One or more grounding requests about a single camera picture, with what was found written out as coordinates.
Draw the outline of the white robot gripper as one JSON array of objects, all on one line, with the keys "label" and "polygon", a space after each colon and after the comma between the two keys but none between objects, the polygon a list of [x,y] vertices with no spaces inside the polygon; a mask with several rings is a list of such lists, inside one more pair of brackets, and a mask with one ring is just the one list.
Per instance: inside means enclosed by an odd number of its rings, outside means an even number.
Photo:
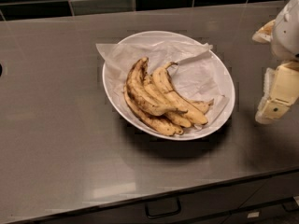
[{"label": "white robot gripper", "polygon": [[[290,0],[276,19],[261,27],[252,40],[259,43],[271,40],[271,50],[278,58],[299,61],[299,0]],[[270,124],[281,119],[299,98],[299,62],[291,61],[276,69],[266,69],[263,97],[255,115],[257,122]]]}]

